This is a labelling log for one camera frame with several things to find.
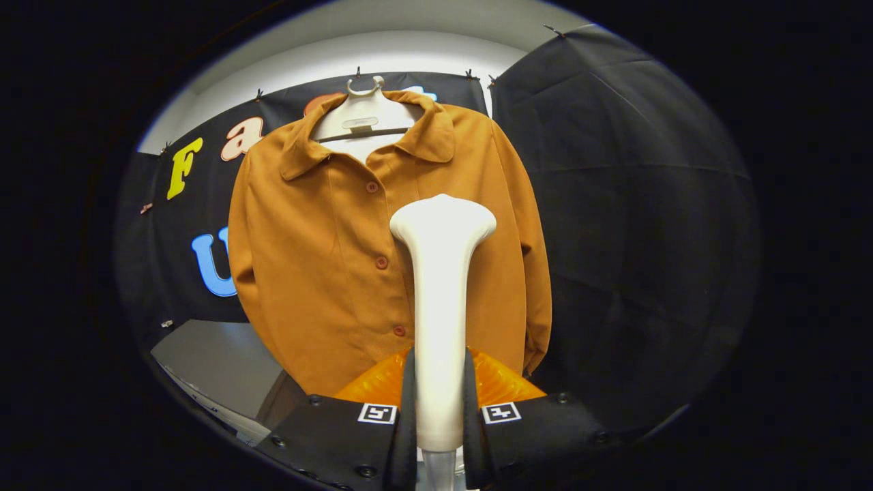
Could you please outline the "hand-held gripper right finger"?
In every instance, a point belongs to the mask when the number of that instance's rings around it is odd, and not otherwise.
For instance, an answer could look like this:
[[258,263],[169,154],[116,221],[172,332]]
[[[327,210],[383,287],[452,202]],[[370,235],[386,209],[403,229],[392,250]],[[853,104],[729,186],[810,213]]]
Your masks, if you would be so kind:
[[467,488],[564,490],[625,439],[569,392],[547,394],[477,349],[464,361]]

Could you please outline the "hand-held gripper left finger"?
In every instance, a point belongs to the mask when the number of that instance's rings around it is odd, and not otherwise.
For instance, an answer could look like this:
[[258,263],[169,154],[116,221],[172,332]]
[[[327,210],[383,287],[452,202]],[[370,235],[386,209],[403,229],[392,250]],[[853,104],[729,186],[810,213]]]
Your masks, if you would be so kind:
[[302,490],[413,490],[415,353],[390,355],[337,397],[312,394],[256,446]]

